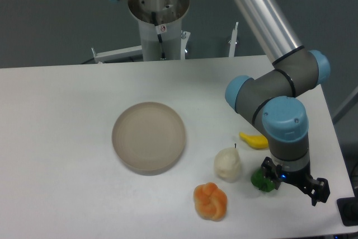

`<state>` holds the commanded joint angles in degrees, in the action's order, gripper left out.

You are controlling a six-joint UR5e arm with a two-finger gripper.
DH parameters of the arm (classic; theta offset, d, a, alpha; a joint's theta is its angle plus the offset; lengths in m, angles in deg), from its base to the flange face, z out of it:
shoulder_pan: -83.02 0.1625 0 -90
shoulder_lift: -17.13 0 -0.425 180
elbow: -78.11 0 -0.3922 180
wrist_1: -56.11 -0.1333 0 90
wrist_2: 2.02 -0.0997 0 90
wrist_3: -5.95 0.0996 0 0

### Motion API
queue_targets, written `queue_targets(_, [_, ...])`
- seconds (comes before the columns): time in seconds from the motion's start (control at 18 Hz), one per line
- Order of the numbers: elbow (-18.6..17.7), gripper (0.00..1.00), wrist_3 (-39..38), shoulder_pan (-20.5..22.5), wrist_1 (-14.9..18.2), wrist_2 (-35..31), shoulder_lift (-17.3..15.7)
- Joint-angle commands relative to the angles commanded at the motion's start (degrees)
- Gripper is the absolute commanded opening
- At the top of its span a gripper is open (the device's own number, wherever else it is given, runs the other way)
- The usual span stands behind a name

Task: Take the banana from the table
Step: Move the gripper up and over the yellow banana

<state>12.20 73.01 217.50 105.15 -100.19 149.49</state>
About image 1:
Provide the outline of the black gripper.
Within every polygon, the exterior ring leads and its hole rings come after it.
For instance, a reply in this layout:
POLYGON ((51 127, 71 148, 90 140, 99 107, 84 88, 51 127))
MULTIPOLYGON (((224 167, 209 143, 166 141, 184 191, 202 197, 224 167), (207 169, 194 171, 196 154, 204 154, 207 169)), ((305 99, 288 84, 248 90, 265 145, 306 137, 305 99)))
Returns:
POLYGON ((325 178, 314 179, 310 175, 310 161, 306 162, 298 170, 292 171, 290 168, 284 170, 284 166, 274 162, 270 157, 266 157, 261 165, 264 178, 269 179, 276 190, 282 182, 296 186, 304 194, 311 198, 311 205, 326 203, 330 196, 328 180, 325 178))

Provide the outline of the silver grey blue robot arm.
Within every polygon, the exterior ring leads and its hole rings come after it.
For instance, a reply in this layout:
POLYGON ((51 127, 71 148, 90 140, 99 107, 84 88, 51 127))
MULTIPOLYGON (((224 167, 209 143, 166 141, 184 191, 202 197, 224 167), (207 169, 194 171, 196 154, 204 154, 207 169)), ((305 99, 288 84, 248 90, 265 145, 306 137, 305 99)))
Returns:
MULTIPOLYGON (((267 138, 271 156, 262 163, 263 175, 276 187, 282 182, 297 187, 310 196, 313 205, 324 203, 329 184, 310 174, 308 117, 298 96, 329 77, 329 62, 321 52, 306 50, 275 0, 234 1, 273 70, 258 79, 236 77, 227 86, 225 99, 267 138)), ((180 24, 189 4, 189 0, 128 0, 141 27, 144 60, 184 56, 180 24)))

